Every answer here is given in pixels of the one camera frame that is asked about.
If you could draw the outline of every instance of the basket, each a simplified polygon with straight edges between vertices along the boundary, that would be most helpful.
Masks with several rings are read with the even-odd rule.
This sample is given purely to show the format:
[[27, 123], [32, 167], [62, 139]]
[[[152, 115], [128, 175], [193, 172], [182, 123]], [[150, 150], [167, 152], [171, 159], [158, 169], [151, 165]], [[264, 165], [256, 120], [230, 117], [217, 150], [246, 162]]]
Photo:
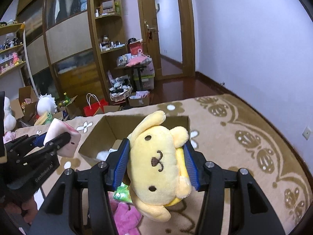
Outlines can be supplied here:
[[130, 87], [130, 89], [128, 89], [126, 92], [124, 92], [124, 93], [119, 93], [119, 94], [116, 95], [116, 96], [112, 96], [112, 94], [110, 93], [110, 99], [111, 99], [111, 101], [114, 101], [114, 102], [123, 101], [123, 100], [125, 100], [127, 97], [130, 96], [132, 90], [133, 90], [133, 88]]

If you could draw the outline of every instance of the doorway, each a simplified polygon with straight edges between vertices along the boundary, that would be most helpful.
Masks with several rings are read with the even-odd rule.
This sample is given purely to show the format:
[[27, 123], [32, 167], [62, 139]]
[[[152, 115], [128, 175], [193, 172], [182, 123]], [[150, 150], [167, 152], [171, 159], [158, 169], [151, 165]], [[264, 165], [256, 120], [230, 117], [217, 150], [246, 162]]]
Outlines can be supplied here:
[[191, 0], [138, 0], [145, 53], [152, 57], [155, 79], [195, 75]]

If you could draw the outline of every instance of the green packaging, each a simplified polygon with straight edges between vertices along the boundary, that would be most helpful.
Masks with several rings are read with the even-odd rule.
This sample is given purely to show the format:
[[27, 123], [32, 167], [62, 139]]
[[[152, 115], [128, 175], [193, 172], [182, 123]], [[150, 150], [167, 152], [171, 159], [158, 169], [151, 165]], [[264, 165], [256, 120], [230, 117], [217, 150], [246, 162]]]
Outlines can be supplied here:
[[130, 194], [129, 194], [129, 188], [128, 185], [125, 185], [123, 182], [122, 184], [117, 188], [117, 190], [113, 194], [113, 199], [120, 201], [120, 202], [126, 202], [132, 204]]

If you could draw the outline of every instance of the rug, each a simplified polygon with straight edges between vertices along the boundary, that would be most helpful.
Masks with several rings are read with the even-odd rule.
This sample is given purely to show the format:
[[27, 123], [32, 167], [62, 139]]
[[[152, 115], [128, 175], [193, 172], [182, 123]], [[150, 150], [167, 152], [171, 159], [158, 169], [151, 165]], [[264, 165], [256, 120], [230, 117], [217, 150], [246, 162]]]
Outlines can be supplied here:
[[[228, 95], [205, 96], [106, 115], [148, 115], [163, 110], [167, 116], [188, 115], [190, 140], [195, 150], [223, 169], [237, 171], [245, 167], [253, 175], [276, 211], [288, 234], [301, 220], [310, 203], [312, 191], [297, 159], [275, 130], [254, 110], [239, 99]], [[80, 117], [67, 123], [82, 137], [79, 147], [103, 115]], [[49, 125], [22, 128], [16, 137], [41, 134]], [[60, 167], [43, 185], [47, 195], [65, 168], [89, 169], [77, 153], [74, 158], [61, 158]], [[166, 223], [143, 218], [139, 225], [142, 235], [194, 234], [203, 193], [195, 190], [179, 204], [169, 208], [172, 218]], [[229, 190], [225, 190], [222, 235], [228, 234], [230, 210]]]

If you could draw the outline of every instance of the white bag handle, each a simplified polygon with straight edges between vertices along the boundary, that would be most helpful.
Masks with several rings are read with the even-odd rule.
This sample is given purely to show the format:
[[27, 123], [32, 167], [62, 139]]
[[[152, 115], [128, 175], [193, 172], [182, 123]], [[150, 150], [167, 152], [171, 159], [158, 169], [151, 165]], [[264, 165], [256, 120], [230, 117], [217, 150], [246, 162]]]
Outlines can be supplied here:
[[87, 100], [87, 103], [88, 103], [88, 105], [89, 105], [89, 108], [91, 109], [91, 105], [90, 105], [90, 97], [91, 97], [91, 96], [97, 100], [97, 102], [99, 103], [99, 106], [100, 106], [101, 104], [100, 104], [100, 102], [99, 102], [97, 96], [95, 96], [95, 95], [93, 95], [93, 94], [91, 94], [91, 93], [87, 93], [87, 95], [86, 95], [86, 100]]

